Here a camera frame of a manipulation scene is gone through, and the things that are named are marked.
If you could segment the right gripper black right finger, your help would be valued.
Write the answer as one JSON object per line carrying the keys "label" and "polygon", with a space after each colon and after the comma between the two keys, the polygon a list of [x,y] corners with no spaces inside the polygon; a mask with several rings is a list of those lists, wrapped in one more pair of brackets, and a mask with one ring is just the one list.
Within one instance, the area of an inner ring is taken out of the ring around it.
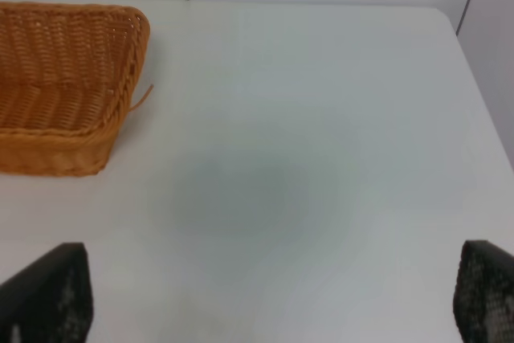
{"label": "right gripper black right finger", "polygon": [[513,255],[486,240],[466,241],[453,314],[464,342],[512,342]]}

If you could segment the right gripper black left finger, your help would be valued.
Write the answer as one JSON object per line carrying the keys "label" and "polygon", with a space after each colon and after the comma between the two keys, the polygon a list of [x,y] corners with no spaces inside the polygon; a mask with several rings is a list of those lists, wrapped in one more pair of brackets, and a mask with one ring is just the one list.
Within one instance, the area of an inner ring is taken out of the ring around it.
{"label": "right gripper black left finger", "polygon": [[1,283],[2,342],[85,342],[93,317],[83,243],[62,243]]}

